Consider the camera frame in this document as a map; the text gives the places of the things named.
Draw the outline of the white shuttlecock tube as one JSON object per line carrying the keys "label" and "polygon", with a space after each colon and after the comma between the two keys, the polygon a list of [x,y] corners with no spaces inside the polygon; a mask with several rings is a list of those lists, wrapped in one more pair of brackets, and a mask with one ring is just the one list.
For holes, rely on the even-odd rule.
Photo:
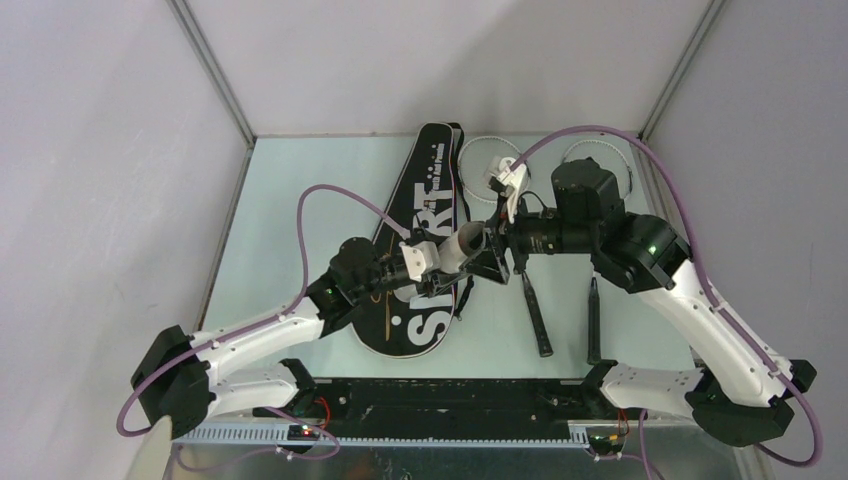
{"label": "white shuttlecock tube", "polygon": [[449,275],[464,273],[485,246],[485,224],[482,221],[467,222],[438,245],[436,270]]}

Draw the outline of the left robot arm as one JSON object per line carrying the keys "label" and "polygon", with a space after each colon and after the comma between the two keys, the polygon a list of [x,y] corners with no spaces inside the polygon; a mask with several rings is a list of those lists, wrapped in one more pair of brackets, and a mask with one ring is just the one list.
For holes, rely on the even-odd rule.
{"label": "left robot arm", "polygon": [[441,242],[401,241],[381,255],[370,240],[350,238],[290,306],[217,331],[162,330],[131,378],[127,403],[140,404],[151,424],[168,419],[174,439],[236,411],[282,407],[304,416],[316,403],[304,364],[283,359],[259,370],[254,363],[369,319],[382,297],[413,312],[436,308],[450,318],[455,285],[485,245],[479,234],[455,233]]}

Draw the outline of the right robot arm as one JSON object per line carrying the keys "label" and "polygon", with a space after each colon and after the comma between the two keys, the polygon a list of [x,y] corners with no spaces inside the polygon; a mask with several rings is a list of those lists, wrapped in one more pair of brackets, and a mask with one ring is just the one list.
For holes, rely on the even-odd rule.
{"label": "right robot arm", "polygon": [[585,411],[606,418],[647,409],[694,421],[713,438],[747,447],[783,436],[793,420],[789,399],[812,385],[816,370],[770,349],[700,280],[691,246],[664,219],[626,209],[615,174],[585,158],[551,174],[555,204],[529,212],[527,168],[493,159],[484,175],[497,195],[485,224],[485,250],[470,264],[498,283],[531,255],[586,254],[594,271],[663,315],[695,350],[691,370],[638,369],[603,360],[585,377]]}

